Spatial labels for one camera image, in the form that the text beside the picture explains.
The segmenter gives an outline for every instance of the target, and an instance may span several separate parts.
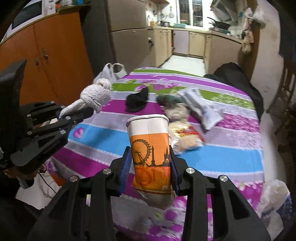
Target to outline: frying pan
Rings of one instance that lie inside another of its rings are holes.
[[[225,30],[229,29],[229,27],[230,27],[230,24],[228,24],[228,23],[219,22],[219,21],[216,21],[215,19],[212,19],[210,17],[207,17],[207,18],[209,18],[215,22],[215,23],[211,23],[214,27],[222,28]]]

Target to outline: white tile floor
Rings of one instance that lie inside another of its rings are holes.
[[[166,63],[164,63],[162,68],[178,70],[198,76],[205,75],[205,66],[202,59],[190,57],[172,56]],[[287,177],[284,162],[277,151],[279,141],[278,138],[274,135],[275,129],[276,128],[274,126],[274,120],[269,114],[264,113],[260,123],[260,131],[262,134],[262,146],[264,151],[263,167],[265,180],[279,179],[286,182]],[[43,192],[38,186],[37,178],[38,177],[35,178],[35,183],[32,187],[25,190],[20,188],[16,198],[28,204],[31,204],[38,209],[41,209],[45,207],[51,199],[48,197],[44,197]],[[55,182],[52,182],[53,180],[50,176],[48,176],[48,174],[46,174],[46,177],[44,177],[44,179],[48,184],[51,183],[50,186],[55,191],[58,191],[59,187],[56,185]],[[54,192],[49,189],[49,187],[40,177],[39,181],[42,184],[44,191],[46,193],[49,192],[49,195],[53,196]]]

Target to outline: kitchen floor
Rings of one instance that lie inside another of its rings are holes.
[[[171,58],[163,64],[162,68],[178,70],[198,76],[205,75],[203,60],[197,58],[171,56]],[[285,139],[283,133],[279,133],[278,136],[274,135],[278,125],[279,120],[275,119],[273,115],[264,112],[261,118],[260,132],[262,134],[261,140],[264,151],[263,167],[265,180],[279,179],[284,182],[289,182],[289,180],[293,180],[294,173],[291,172],[293,168],[289,168],[293,163],[288,154],[280,155],[277,151],[278,144],[284,144]],[[43,177],[56,192],[59,190],[59,187],[48,173]],[[41,209],[51,200],[51,198],[45,197],[47,194],[53,197],[54,192],[45,184],[40,176],[37,176],[35,177],[34,185],[25,190],[20,188],[16,198]]]

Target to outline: range hood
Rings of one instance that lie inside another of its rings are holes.
[[[210,8],[223,22],[231,25],[236,24],[238,15],[235,0],[213,0]]]

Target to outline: paper cup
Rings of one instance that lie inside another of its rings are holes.
[[[151,206],[171,205],[168,124],[168,118],[158,114],[135,116],[126,123],[135,169],[133,187]]]

